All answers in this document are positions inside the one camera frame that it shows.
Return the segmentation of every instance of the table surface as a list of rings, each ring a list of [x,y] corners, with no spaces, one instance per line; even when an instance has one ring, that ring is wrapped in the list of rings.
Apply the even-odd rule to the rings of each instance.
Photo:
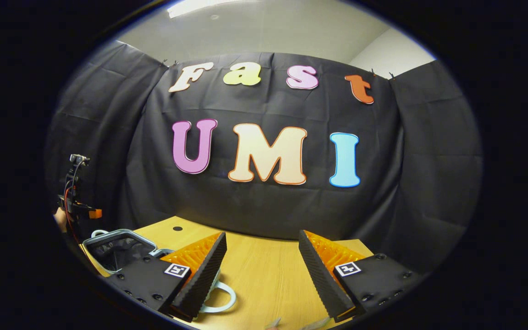
[[[222,230],[172,217],[135,230],[158,248],[179,249]],[[299,252],[299,242],[272,240],[226,231],[227,252],[221,264],[220,281],[236,293],[232,308],[221,313],[200,313],[196,321],[185,323],[200,330],[263,330],[277,318],[279,330],[299,330],[327,317],[327,311]],[[337,241],[364,256],[373,253],[360,240]],[[109,276],[94,260],[103,276]],[[207,305],[225,305],[229,295],[211,293]],[[329,320],[321,330],[336,323]]]

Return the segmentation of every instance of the human hand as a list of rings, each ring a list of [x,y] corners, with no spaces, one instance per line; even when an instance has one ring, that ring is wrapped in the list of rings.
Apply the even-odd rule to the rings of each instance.
[[[66,213],[60,207],[56,210],[54,219],[56,220],[56,224],[60,228],[60,231],[66,232]]]

